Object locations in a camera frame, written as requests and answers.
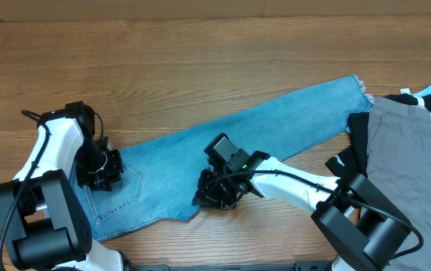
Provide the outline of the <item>light blue denim jeans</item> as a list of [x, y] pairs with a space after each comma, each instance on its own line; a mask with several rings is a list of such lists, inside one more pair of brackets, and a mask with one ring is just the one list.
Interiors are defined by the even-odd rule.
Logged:
[[231, 206], [234, 173], [261, 151], [285, 160], [347, 128], [373, 97], [351, 75], [253, 108], [122, 148], [121, 180], [110, 191], [75, 187], [94, 239], [102, 241], [170, 219], [188, 221], [206, 202]]

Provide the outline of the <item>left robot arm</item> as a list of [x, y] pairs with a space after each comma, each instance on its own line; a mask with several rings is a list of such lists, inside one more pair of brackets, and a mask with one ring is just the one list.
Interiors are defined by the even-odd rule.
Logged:
[[99, 115], [82, 101], [22, 113], [37, 123], [38, 139], [14, 179], [0, 184], [0, 269], [7, 251], [19, 270], [133, 270], [123, 253], [92, 237], [69, 182], [75, 173], [79, 187], [111, 191], [121, 179], [119, 150], [93, 137]]

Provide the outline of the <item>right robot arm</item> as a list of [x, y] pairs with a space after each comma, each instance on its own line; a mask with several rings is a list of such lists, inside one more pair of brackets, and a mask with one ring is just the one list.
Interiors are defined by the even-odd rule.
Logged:
[[292, 168], [270, 154], [248, 154], [221, 133], [204, 149], [193, 203], [234, 209], [242, 196], [279, 199], [310, 214], [338, 256], [327, 270], [383, 270], [423, 247], [410, 220], [364, 175], [338, 178]]

